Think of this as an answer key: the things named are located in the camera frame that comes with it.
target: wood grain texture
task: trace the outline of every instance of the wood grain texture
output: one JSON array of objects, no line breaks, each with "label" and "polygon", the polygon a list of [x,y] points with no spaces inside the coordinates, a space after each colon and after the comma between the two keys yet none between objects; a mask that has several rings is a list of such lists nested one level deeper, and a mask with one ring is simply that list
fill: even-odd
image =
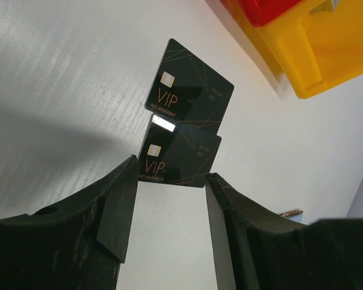
[{"label": "wood grain texture", "polygon": [[[229,25],[214,0],[0,0],[0,218],[139,153],[171,37],[235,85],[213,171],[272,211],[303,209],[306,223],[345,216],[363,177],[363,76],[280,98]],[[117,289],[216,289],[204,190],[139,184]]]}]

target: vip card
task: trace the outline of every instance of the vip card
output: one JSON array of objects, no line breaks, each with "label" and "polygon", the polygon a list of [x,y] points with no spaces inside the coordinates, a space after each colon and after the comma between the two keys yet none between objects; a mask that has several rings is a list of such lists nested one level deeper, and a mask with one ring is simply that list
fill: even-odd
[{"label": "vip card", "polygon": [[139,157],[140,181],[204,187],[221,137],[153,115]]},{"label": "vip card", "polygon": [[217,134],[234,86],[171,39],[145,108],[173,124]]}]

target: red plastic bin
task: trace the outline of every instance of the red plastic bin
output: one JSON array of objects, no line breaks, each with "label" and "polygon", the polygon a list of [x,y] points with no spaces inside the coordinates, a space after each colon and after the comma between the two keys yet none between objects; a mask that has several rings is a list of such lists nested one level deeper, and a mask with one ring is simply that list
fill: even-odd
[{"label": "red plastic bin", "polygon": [[254,27],[264,26],[303,0],[238,0]]}]

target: yellow plastic bin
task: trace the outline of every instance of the yellow plastic bin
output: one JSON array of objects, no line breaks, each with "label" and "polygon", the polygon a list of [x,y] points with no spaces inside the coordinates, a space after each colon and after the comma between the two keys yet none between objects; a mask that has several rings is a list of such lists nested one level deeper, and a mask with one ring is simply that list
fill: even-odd
[{"label": "yellow plastic bin", "polygon": [[263,27],[253,27],[237,0],[222,0],[274,73],[286,73],[297,96],[309,98],[363,74],[363,0],[302,0]]}]

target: card chip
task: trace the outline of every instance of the card chip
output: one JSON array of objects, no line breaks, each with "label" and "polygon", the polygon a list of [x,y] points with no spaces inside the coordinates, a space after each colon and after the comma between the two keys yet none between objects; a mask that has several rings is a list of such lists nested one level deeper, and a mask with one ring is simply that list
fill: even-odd
[{"label": "card chip", "polygon": [[171,88],[174,85],[175,77],[167,73],[166,71],[163,72],[162,79],[160,83],[166,85],[167,87]]},{"label": "card chip", "polygon": [[147,154],[150,156],[159,157],[161,150],[162,148],[160,146],[151,144]]}]

